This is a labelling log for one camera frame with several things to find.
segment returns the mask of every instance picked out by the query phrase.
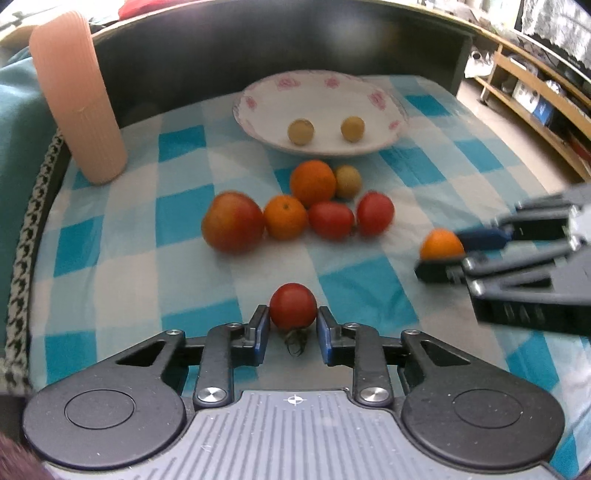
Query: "lace curtain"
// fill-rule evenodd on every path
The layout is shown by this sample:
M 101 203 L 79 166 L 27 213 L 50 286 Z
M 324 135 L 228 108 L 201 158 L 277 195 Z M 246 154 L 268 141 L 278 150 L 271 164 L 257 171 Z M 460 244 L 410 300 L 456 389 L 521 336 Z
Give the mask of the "lace curtain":
M 591 17 L 574 0 L 525 0 L 523 33 L 551 41 L 591 68 Z

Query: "orange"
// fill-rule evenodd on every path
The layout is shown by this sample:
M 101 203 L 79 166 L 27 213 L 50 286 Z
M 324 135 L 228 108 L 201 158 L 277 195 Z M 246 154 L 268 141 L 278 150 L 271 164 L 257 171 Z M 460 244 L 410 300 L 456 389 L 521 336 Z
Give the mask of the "orange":
M 420 257 L 421 260 L 436 260 L 458 257 L 464 253 L 462 242 L 455 233 L 444 228 L 436 228 L 425 238 L 421 246 Z
M 310 208 L 335 196 L 336 177 L 323 161 L 308 160 L 291 172 L 290 190 L 304 207 Z
M 273 197 L 263 212 L 267 232 L 275 240 L 292 240 L 308 226 L 308 213 L 301 202 L 291 195 Z

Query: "red-orange tomato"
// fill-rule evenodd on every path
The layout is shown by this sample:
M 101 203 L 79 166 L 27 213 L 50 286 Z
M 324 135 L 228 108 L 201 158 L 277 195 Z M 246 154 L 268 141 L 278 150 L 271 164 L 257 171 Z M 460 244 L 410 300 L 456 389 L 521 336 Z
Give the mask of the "red-orange tomato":
M 314 294 L 299 283 L 279 287 L 269 302 L 271 320 L 283 331 L 309 327 L 317 310 Z
M 355 215 L 342 203 L 319 202 L 308 211 L 308 220 L 312 230 L 322 238 L 340 241 L 351 234 Z
M 394 220 L 394 204 L 379 192 L 367 192 L 357 205 L 357 224 L 363 236 L 384 233 Z
M 209 206 L 201 222 L 207 244 L 227 254 L 240 254 L 261 243 L 265 218 L 259 206 L 240 192 L 222 192 Z

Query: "wooden shelf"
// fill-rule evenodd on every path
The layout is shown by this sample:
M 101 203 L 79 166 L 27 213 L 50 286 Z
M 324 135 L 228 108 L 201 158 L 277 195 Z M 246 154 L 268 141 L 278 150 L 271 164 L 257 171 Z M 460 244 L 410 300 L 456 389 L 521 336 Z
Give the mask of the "wooden shelf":
M 515 64 L 511 59 L 505 57 L 499 52 L 495 52 L 495 63 L 498 67 L 508 71 L 510 74 L 516 76 L 525 83 L 529 88 L 535 90 L 544 99 L 554 105 L 562 114 L 568 118 L 574 125 L 581 130 L 581 132 L 587 137 L 591 138 L 591 122 L 572 104 L 569 103 L 566 98 L 560 96 L 548 85 L 542 82 L 536 75 L 533 75 L 528 70 L 523 69 L 521 66 Z
M 568 162 L 568 164 L 573 167 L 583 180 L 591 181 L 591 168 L 558 135 L 544 126 L 514 98 L 501 92 L 498 88 L 493 87 L 490 83 L 480 77 L 475 77 L 475 79 L 501 102 L 517 113 L 517 115 L 529 124 L 531 128 L 544 138 Z
M 570 83 L 560 73 L 557 73 L 553 68 L 548 67 L 543 61 L 535 58 L 531 53 L 523 50 L 522 48 L 519 48 L 517 45 L 513 45 L 512 43 L 507 42 L 503 43 L 503 46 L 519 54 L 519 56 L 523 57 L 528 62 L 538 67 L 542 72 L 551 77 L 553 80 L 556 80 L 568 92 L 570 92 L 572 95 L 578 98 L 581 101 L 581 103 L 584 104 L 584 106 L 586 106 L 587 108 L 591 108 L 591 99 L 589 99 L 589 97 L 587 97 L 583 92 L 581 92 L 577 87 L 575 87 L 575 85 Z

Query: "houndstooth fabric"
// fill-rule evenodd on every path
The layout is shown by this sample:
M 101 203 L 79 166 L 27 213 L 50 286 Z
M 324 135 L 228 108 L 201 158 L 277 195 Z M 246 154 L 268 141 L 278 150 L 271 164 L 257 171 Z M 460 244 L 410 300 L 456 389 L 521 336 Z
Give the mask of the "houndstooth fabric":
M 46 202 L 47 186 L 62 144 L 63 138 L 58 131 L 51 140 L 41 164 L 22 223 L 12 268 L 5 358 L 0 358 L 0 392 L 2 393 L 26 395 L 30 391 L 27 341 L 29 300 L 33 283 L 33 249 L 35 239 L 41 233 L 41 212 Z

